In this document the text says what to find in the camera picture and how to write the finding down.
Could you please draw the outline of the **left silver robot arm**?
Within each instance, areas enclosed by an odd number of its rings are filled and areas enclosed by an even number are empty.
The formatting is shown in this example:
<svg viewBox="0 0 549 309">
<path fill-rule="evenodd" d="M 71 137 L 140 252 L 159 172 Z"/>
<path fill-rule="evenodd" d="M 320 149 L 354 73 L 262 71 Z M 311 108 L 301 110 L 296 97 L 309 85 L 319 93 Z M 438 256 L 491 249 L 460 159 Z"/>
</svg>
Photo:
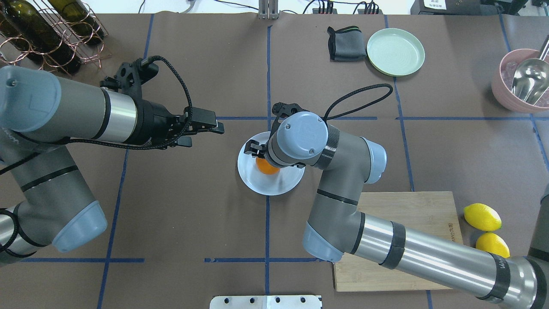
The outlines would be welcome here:
<svg viewBox="0 0 549 309">
<path fill-rule="evenodd" d="M 107 229 L 107 220 L 67 145 L 124 149 L 191 147 L 191 136 L 224 133 L 213 111 L 188 102 L 183 114 L 144 100 L 158 73 L 152 58 L 121 64 L 100 86 L 44 70 L 1 69 L 1 163 L 25 200 L 1 209 L 1 266 L 54 246 L 72 251 Z"/>
</svg>

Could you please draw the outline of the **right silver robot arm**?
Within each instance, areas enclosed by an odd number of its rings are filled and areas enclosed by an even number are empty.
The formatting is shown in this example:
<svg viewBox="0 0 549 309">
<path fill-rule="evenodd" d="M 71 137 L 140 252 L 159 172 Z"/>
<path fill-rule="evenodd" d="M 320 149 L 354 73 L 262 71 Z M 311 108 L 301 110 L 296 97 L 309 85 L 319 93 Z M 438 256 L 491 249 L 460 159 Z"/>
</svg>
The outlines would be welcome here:
<svg viewBox="0 0 549 309">
<path fill-rule="evenodd" d="M 312 256 L 338 262 L 352 254 L 505 309 L 548 307 L 547 192 L 525 256 L 478 250 L 366 212 L 362 190 L 386 170 L 381 145 L 341 131 L 310 111 L 283 112 L 282 117 L 265 142 L 251 138 L 242 153 L 281 169 L 322 171 L 302 241 Z"/>
</svg>

